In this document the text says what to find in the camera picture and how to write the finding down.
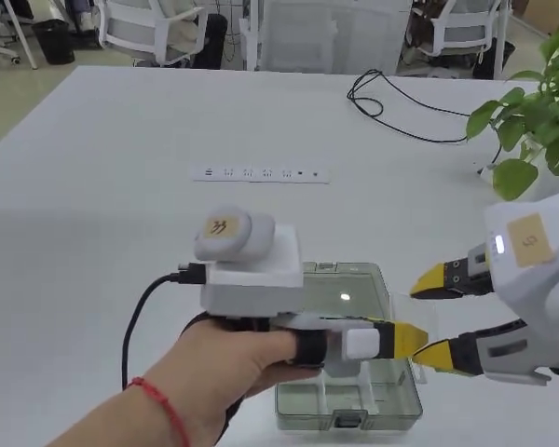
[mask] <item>led light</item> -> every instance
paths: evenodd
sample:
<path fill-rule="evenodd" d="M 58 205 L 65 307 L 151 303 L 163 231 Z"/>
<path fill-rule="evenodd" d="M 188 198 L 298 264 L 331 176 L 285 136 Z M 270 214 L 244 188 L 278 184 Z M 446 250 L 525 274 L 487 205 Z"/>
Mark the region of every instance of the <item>led light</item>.
<path fill-rule="evenodd" d="M 505 246 L 503 245 L 503 236 L 495 236 L 495 245 L 497 246 L 497 253 L 503 254 L 505 252 Z"/>

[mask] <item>trash bin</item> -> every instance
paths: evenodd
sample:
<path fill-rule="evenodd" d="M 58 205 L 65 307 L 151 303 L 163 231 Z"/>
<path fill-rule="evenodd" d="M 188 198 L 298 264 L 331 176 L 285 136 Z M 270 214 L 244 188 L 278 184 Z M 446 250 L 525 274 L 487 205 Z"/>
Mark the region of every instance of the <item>trash bin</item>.
<path fill-rule="evenodd" d="M 52 19 L 32 26 L 37 42 L 50 65 L 64 65 L 75 61 L 75 54 L 68 34 L 68 23 Z"/>
<path fill-rule="evenodd" d="M 493 45 L 483 55 L 481 62 L 476 61 L 474 70 L 472 70 L 472 77 L 474 79 L 494 79 L 495 78 L 495 53 L 497 48 L 497 39 L 493 38 Z M 510 42 L 505 42 L 505 49 L 503 50 L 503 68 L 511 54 L 515 51 L 515 45 Z"/>

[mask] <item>black cable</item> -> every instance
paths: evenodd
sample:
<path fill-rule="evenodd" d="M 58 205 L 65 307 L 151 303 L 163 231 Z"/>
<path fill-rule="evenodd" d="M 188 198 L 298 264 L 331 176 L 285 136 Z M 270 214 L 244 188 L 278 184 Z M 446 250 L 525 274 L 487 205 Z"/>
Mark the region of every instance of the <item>black cable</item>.
<path fill-rule="evenodd" d="M 122 389 L 126 389 L 127 385 L 129 384 L 129 345 L 130 345 L 130 337 L 132 336 L 132 331 L 134 331 L 134 327 L 137 324 L 137 320 L 141 315 L 141 311 L 143 310 L 145 303 L 151 293 L 154 292 L 162 284 L 166 282 L 175 282 L 178 279 L 177 273 L 170 273 L 164 277 L 158 278 L 151 283 L 151 285 L 143 292 L 141 298 L 139 299 L 139 303 L 134 308 L 134 312 L 132 313 L 132 317 L 130 317 L 129 326 L 127 327 L 127 331 L 124 333 L 124 341 L 122 342 Z"/>
<path fill-rule="evenodd" d="M 458 143 L 458 142 L 464 142 L 466 141 L 466 137 L 463 138 L 457 138 L 457 139 L 452 139 L 452 140 L 435 140 L 432 138 L 428 138 L 428 137 L 423 137 L 420 135 L 415 135 L 414 133 L 408 132 L 407 130 L 404 129 L 400 129 L 397 128 L 381 119 L 378 119 L 383 112 L 385 111 L 385 106 L 383 105 L 383 103 L 376 99 L 376 98 L 371 98 L 368 96 L 358 96 L 357 93 L 361 90 L 361 88 L 365 87 L 367 84 L 370 84 L 371 82 L 375 81 L 378 77 L 382 77 L 383 80 L 385 80 L 390 86 L 392 86 L 396 91 L 398 91 L 400 94 L 402 94 L 405 98 L 407 98 L 408 100 L 414 102 L 415 104 L 418 104 L 422 107 L 425 107 L 427 109 L 436 111 L 436 112 L 443 112 L 445 114 L 450 114 L 450 115 L 456 115 L 456 116 L 464 116 L 464 117 L 468 117 L 470 115 L 468 114 L 462 114 L 460 112 L 455 112 L 452 110 L 447 110 L 447 109 L 442 109 L 440 107 L 434 107 L 432 105 L 428 105 L 425 104 L 424 102 L 421 102 L 415 98 L 413 98 L 412 96 L 408 95 L 407 93 L 405 93 L 401 88 L 397 87 L 395 84 L 393 84 L 391 81 L 389 81 L 387 79 L 387 77 L 380 71 L 376 70 L 376 69 L 371 69 L 369 71 L 367 71 L 365 74 L 360 75 L 355 81 L 354 84 L 352 85 L 352 87 L 350 88 L 350 90 L 348 91 L 348 95 L 347 98 L 350 102 L 352 102 L 354 104 L 354 106 L 359 110 L 359 112 L 361 112 L 363 115 L 368 116 L 369 118 L 373 119 L 374 121 L 376 121 L 377 123 L 379 123 L 382 126 L 385 126 L 386 128 L 389 128 L 391 130 L 394 130 L 398 133 L 401 133 L 401 135 L 405 135 L 407 137 L 410 138 L 414 138 L 415 140 L 420 140 L 422 142 L 436 142 L 436 143 L 441 143 L 441 144 L 447 144 L 447 143 Z M 372 114 L 371 112 L 369 112 L 367 109 L 365 109 L 361 103 L 362 102 L 370 102 L 373 103 L 375 106 L 378 107 L 378 112 L 375 114 Z"/>
<path fill-rule="evenodd" d="M 122 342 L 122 389 L 126 389 L 129 384 L 129 346 L 130 337 L 134 331 L 134 327 L 137 324 L 137 320 L 143 311 L 145 303 L 149 299 L 149 296 L 162 284 L 167 282 L 176 282 L 179 284 L 205 284 L 207 278 L 207 271 L 205 264 L 189 264 L 186 269 L 180 270 L 178 273 L 170 273 L 161 278 L 156 279 L 151 283 L 151 285 L 145 289 L 143 295 L 139 299 L 134 312 L 132 312 L 132 317 L 130 317 L 129 326 L 124 333 L 124 340 Z"/>
<path fill-rule="evenodd" d="M 498 148 L 498 150 L 497 150 L 497 153 L 495 154 L 495 156 L 494 156 L 493 159 L 491 160 L 491 163 L 490 163 L 491 165 L 497 161 L 497 159 L 499 158 L 499 155 L 501 155 L 501 150 L 502 150 L 502 149 L 503 149 L 503 146 L 500 144 L 500 145 L 499 145 L 499 148 Z"/>

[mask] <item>power strip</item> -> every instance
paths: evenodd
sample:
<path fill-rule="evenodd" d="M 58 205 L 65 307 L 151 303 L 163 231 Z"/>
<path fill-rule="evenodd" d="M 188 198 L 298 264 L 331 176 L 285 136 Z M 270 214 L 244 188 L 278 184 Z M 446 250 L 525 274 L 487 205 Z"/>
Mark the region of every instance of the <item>power strip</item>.
<path fill-rule="evenodd" d="M 195 182 L 328 184 L 330 181 L 327 169 L 254 166 L 192 166 L 190 177 Z"/>

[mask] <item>gray plastic container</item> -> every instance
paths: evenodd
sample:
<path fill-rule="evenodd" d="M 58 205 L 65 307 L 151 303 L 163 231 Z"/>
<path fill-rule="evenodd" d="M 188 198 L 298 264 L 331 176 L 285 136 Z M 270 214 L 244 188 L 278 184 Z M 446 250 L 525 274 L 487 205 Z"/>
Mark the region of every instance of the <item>gray plastic container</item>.
<path fill-rule="evenodd" d="M 392 318 L 375 264 L 305 263 L 305 290 L 306 311 Z M 364 362 L 357 377 L 322 373 L 276 386 L 276 415 L 282 430 L 405 431 L 421 417 L 422 405 L 408 360 L 381 359 Z"/>

